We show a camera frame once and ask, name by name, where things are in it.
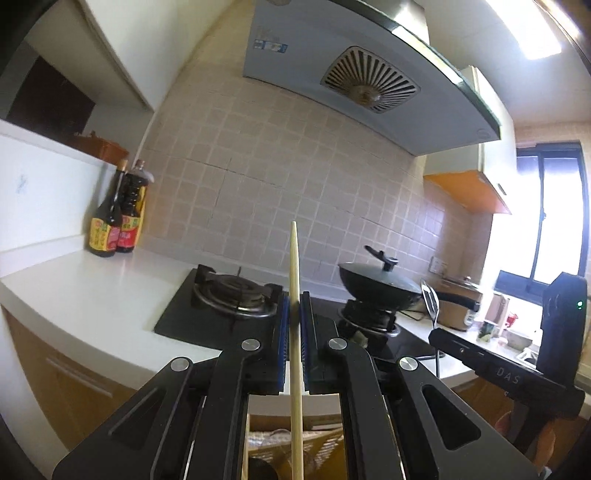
ceiling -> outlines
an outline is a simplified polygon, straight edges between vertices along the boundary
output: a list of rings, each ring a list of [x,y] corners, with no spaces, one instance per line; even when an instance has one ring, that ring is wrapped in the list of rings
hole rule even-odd
[[[528,60],[485,0],[415,1],[425,9],[431,46],[459,69],[480,69],[516,126],[591,121],[591,75],[552,21],[562,52]]]

cabinet handle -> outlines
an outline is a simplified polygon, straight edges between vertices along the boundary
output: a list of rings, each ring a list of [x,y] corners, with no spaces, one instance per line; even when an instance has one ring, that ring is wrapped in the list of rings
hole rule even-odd
[[[100,393],[101,395],[104,395],[105,397],[113,398],[113,393],[104,388],[102,385],[100,385],[94,378],[91,378],[88,375],[85,375],[75,370],[70,365],[66,365],[57,358],[48,356],[46,357],[45,361],[53,368],[58,370],[58,372],[61,372],[62,374],[78,382],[79,384],[82,384],[85,387],[88,387],[91,390]]]

orange cabinet underside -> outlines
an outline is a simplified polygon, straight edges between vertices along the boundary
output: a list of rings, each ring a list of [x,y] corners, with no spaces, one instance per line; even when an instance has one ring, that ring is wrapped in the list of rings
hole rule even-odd
[[[510,213],[494,187],[477,170],[425,175],[472,213]]]

white countertop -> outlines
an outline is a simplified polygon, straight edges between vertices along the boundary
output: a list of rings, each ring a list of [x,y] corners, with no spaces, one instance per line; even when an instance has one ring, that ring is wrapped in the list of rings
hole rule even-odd
[[[112,258],[77,251],[0,279],[0,303],[72,360],[138,389],[177,356],[199,362],[219,355],[217,350],[152,331],[191,268],[141,249]],[[431,331],[429,320],[417,322],[398,315],[397,323],[424,340]],[[470,341],[476,337],[476,332],[454,333]],[[510,358],[517,353],[495,342],[483,346]],[[423,364],[434,372],[434,360]],[[476,378],[472,370],[448,355],[441,359],[440,368],[441,379],[449,387]],[[288,398],[284,395],[279,401],[277,406],[277,397],[255,397],[250,408],[253,413],[288,414]],[[338,411],[336,395],[304,398],[304,414]]]

pot lid handle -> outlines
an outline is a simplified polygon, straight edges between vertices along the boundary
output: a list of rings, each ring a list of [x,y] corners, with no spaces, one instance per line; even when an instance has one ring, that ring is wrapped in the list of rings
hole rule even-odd
[[[384,254],[384,250],[380,250],[379,252],[373,248],[371,248],[369,245],[365,245],[364,248],[371,253],[375,258],[377,258],[378,260],[380,260],[380,262],[384,262],[384,266],[382,267],[382,270],[385,272],[391,272],[392,269],[398,265],[398,258],[394,258],[394,257],[387,257]]]

